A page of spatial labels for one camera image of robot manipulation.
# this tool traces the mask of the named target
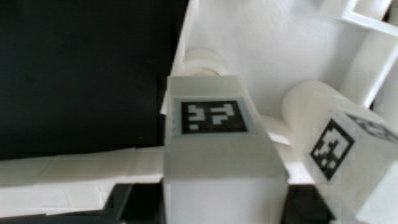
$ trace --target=black surface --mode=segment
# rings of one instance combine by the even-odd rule
[[[328,224],[334,215],[312,185],[291,185],[284,202],[282,224]]]
[[[0,1],[0,159],[161,144],[184,4]]]

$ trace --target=white post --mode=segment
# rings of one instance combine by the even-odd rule
[[[341,85],[341,93],[369,107],[398,57],[396,37],[369,31]]]

